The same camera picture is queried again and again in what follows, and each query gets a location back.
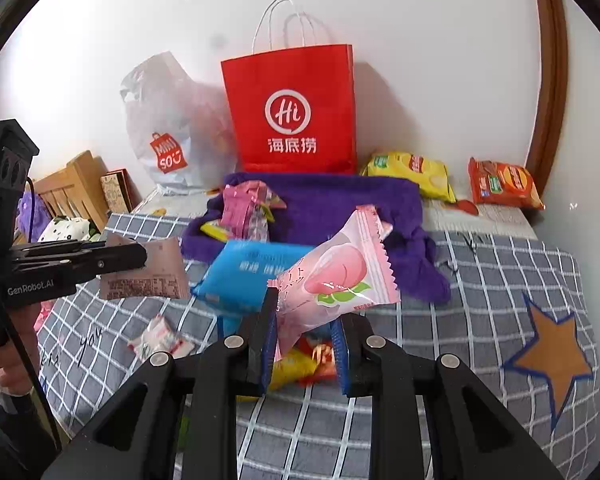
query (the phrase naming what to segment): blue package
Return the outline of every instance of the blue package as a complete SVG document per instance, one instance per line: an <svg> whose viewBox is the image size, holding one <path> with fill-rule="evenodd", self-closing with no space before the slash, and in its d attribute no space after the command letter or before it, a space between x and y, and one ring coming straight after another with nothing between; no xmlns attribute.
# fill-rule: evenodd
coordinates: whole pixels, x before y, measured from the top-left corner
<svg viewBox="0 0 600 480"><path fill-rule="evenodd" d="M268 280L312 249L295 244L229 240L191 292L219 314L259 312Z"/></svg>

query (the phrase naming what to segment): silver screw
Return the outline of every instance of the silver screw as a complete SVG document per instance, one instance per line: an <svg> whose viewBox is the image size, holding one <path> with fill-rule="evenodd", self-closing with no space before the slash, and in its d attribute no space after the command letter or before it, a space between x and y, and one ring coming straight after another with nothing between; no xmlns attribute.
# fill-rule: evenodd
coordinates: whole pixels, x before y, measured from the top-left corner
<svg viewBox="0 0 600 480"><path fill-rule="evenodd" d="M370 335L366 338L366 344L371 346L371 348L382 348L386 345L386 339L379 335Z"/></svg>
<svg viewBox="0 0 600 480"><path fill-rule="evenodd" d="M224 340L224 346L227 348L240 348L244 344L244 339L239 335L231 335Z"/></svg>
<svg viewBox="0 0 600 480"><path fill-rule="evenodd" d="M167 352L156 352L151 356L149 362L153 366L162 366L169 362L169 354Z"/></svg>
<svg viewBox="0 0 600 480"><path fill-rule="evenodd" d="M440 358L440 362L446 368L458 368L460 366L460 359L453 354L444 354Z"/></svg>

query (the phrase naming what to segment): human hand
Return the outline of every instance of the human hand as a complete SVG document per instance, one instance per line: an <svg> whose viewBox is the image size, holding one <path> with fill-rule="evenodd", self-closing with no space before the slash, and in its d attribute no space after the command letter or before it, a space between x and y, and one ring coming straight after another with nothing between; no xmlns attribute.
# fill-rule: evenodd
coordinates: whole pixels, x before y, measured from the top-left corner
<svg viewBox="0 0 600 480"><path fill-rule="evenodd" d="M38 336L33 330L33 325L38 318L40 308L40 304L35 303L10 314L11 321L20 335L36 373L40 371L40 353ZM6 345L0 347L0 389L7 395L23 396L30 392L32 386L18 351L9 340Z"/></svg>

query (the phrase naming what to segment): black cable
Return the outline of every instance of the black cable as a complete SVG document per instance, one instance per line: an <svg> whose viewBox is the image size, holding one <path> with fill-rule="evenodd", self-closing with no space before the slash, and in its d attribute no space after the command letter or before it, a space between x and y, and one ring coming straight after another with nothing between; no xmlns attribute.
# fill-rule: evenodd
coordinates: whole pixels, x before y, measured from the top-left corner
<svg viewBox="0 0 600 480"><path fill-rule="evenodd" d="M14 327L11 322L11 317L7 313L4 303L0 299L0 322L4 326L7 335L13 341L13 345L22 360L22 364L24 365L25 370L27 371L27 375L29 376L29 380L33 384L33 389L38 394L38 398L40 399L40 403L42 403L42 407L45 410L46 419L51 426L51 433L53 434L54 441L56 443L56 450L58 452L62 451L62 441L60 440L60 434L58 433L58 428L56 427L56 420L51 412L51 406L49 405L49 401L46 400L46 395L42 389L42 385L40 384L40 380L38 379L38 375L36 374L36 370L31 363L31 359L29 359L29 355L27 354L26 348L22 343L22 339L18 335L18 331Z"/></svg>
<svg viewBox="0 0 600 480"><path fill-rule="evenodd" d="M31 190L31 219L29 220L29 243L31 243L31 234L33 233L33 215L36 213L36 192L33 189L33 181L27 177L29 189Z"/></svg>

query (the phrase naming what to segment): gray grid bedsheet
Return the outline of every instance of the gray grid bedsheet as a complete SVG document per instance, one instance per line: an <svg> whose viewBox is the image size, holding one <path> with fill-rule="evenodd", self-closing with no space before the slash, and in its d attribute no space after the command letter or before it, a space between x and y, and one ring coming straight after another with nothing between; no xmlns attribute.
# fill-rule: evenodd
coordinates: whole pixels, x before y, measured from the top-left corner
<svg viewBox="0 0 600 480"><path fill-rule="evenodd" d="M113 215L107 231L147 241L179 236L189 219ZM411 354L435 358L451 352L468 364L529 431L565 478L579 478L595 441L596 345L574 258L542 242L496 235L435 232L438 263L449 277L452 301L434 306L402 301L366 311L374 331ZM475 243L475 254L466 240ZM206 265L187 261L191 283ZM216 340L216 316L201 300L97 298L99 281L61 298L39 339L41 380L52 409L75 434L140 363L127 347L148 321L163 314L200 352ZM594 379L576 383L551 432L545 380L505 372L501 365L534 334L523 293L545 313L575 313L578 342ZM428 476L430 445L418 399L422 459ZM368 475L370 398L347 399L336 384L291 384L237 409L239 477L250 479L361 479ZM176 476L179 478L179 464Z"/></svg>

